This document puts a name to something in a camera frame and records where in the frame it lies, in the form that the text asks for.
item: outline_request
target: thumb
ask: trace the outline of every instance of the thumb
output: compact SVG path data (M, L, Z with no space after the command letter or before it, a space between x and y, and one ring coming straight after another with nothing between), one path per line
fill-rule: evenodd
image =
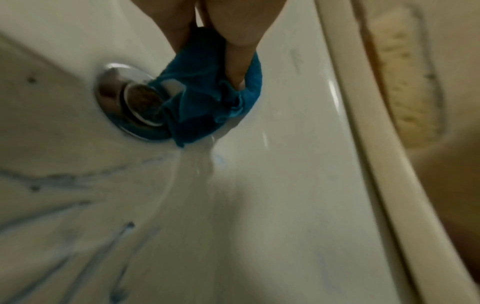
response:
M245 74L249 69L258 44L256 42L249 46L237 46L229 42L226 43L225 76L237 91L245 88Z

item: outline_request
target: dark spot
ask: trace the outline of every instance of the dark spot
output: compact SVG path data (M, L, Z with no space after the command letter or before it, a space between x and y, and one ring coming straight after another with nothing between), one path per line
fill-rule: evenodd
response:
M119 304L125 301L129 296L129 292L124 288L114 290L110 294L110 304Z
M30 186L30 191L31 192L39 192L40 191L40 186Z
M36 84L37 83L37 79L34 76L29 76L26 80L30 84Z

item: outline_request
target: white bathtub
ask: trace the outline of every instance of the white bathtub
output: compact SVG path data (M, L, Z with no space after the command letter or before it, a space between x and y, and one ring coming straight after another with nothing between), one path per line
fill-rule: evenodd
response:
M129 1L2 0L0 32L0 303L419 300L313 1L262 41L251 113L184 149L126 136L92 96L104 63L173 58Z

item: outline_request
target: teal rag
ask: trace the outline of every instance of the teal rag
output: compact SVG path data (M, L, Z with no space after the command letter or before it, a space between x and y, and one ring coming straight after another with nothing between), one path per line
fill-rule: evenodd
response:
M159 139L173 138L183 147L201 139L225 124L232 117L245 115L252 109L262 89L262 69L254 55L245 75L245 89L236 91L225 77L225 39L213 29L198 28L187 46L149 86L163 100L159 108L150 108L141 115L163 123ZM185 90L169 96L162 86L175 79Z

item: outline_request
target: cleaning cloth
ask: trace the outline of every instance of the cleaning cloth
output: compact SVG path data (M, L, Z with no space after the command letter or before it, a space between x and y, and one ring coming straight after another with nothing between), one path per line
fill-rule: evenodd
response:
M245 75L245 89L236 91L225 77L225 39L215 30L193 30L187 46L149 86L163 100L141 115L155 123L158 135L183 147L223 126L228 118L245 115L262 89L262 69L254 55ZM175 79L184 90L169 96L162 83Z

